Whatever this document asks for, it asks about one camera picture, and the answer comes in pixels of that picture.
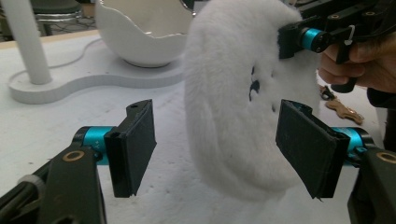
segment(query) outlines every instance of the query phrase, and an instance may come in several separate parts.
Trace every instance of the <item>screw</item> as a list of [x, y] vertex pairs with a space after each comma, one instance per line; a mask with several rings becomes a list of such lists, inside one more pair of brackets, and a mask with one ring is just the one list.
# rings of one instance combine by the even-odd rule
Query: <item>screw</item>
[[375, 12], [371, 12], [371, 11], [365, 12], [364, 15], [366, 15], [366, 16], [374, 16]]
[[80, 150], [71, 151], [63, 156], [64, 161], [78, 161], [84, 156], [84, 152]]
[[388, 152], [377, 152], [376, 156], [382, 161], [387, 161], [390, 163], [396, 164], [396, 156], [388, 153]]

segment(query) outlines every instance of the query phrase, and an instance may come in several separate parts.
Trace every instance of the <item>robotic end effector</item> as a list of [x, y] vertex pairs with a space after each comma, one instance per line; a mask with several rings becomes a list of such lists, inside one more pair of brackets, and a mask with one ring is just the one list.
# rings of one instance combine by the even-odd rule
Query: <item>robotic end effector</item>
[[156, 146], [151, 100], [126, 111], [118, 127], [79, 129], [68, 148], [0, 198], [0, 223], [106, 223], [97, 163], [108, 159], [114, 195], [127, 198]]
[[[279, 29], [279, 59], [291, 58], [303, 49], [321, 53], [338, 44], [336, 62], [345, 63], [353, 41], [396, 31], [395, 0], [312, 0], [297, 9], [303, 19]], [[355, 83], [356, 78], [352, 78], [346, 85], [332, 85], [332, 89], [350, 92]]]
[[359, 167], [347, 206], [352, 224], [396, 221], [396, 153], [362, 129], [330, 128], [300, 103], [282, 100], [276, 144], [312, 198], [332, 198], [344, 163]]

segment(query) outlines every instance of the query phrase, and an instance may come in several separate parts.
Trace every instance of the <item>white pole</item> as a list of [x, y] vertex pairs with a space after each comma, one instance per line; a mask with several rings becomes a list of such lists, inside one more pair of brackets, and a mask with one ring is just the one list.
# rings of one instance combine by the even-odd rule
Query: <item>white pole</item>
[[30, 81], [36, 85], [51, 82], [50, 70], [39, 39], [30, 0], [1, 0], [1, 2]]

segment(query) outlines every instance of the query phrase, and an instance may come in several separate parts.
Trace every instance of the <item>finger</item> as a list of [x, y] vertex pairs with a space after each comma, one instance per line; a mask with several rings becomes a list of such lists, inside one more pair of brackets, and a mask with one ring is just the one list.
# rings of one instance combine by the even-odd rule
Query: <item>finger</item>
[[325, 54], [327, 57], [329, 57], [335, 62], [335, 60], [337, 59], [338, 50], [339, 50], [338, 45], [333, 44], [327, 47], [326, 50], [323, 51], [323, 54]]
[[336, 64], [327, 54], [322, 54], [320, 65], [323, 70], [339, 77], [360, 77], [365, 71], [364, 66], [358, 63]]
[[364, 65], [365, 74], [359, 77], [357, 85], [396, 93], [396, 76], [378, 63], [365, 63]]
[[332, 73], [330, 73], [329, 71], [326, 71], [323, 68], [319, 68], [318, 70], [318, 74], [319, 76], [323, 79], [323, 81], [329, 83], [329, 84], [346, 84], [349, 80], [348, 77], [339, 77], [339, 76], [335, 76]]
[[355, 44], [349, 52], [349, 59], [365, 63], [390, 54], [396, 54], [396, 33]]

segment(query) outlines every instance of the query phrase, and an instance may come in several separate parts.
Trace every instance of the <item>teal cylindrical connector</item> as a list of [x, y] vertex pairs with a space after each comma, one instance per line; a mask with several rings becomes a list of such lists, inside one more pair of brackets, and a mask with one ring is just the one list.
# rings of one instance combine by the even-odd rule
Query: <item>teal cylindrical connector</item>
[[354, 130], [353, 128], [332, 128], [338, 133], [344, 133], [349, 138], [349, 145], [346, 151], [346, 162], [345, 164], [354, 164], [356, 165], [357, 161], [361, 160], [361, 154], [367, 151], [367, 148], [364, 146], [363, 139], [361, 135]]
[[106, 153], [105, 134], [114, 127], [97, 126], [90, 127], [85, 133], [83, 146], [90, 146], [93, 150], [102, 153], [103, 158], [97, 162], [98, 165], [108, 165], [108, 158]]
[[314, 42], [315, 37], [321, 33], [321, 30], [310, 28], [308, 29], [303, 36], [303, 41], [302, 41], [302, 47], [304, 49], [309, 49], [315, 51], [315, 49], [312, 49], [312, 43]]
[[344, 133], [348, 137], [350, 137], [347, 153], [351, 153], [355, 147], [364, 147], [363, 141], [361, 140], [361, 135], [352, 128], [332, 128], [332, 129], [335, 130], [336, 132]]

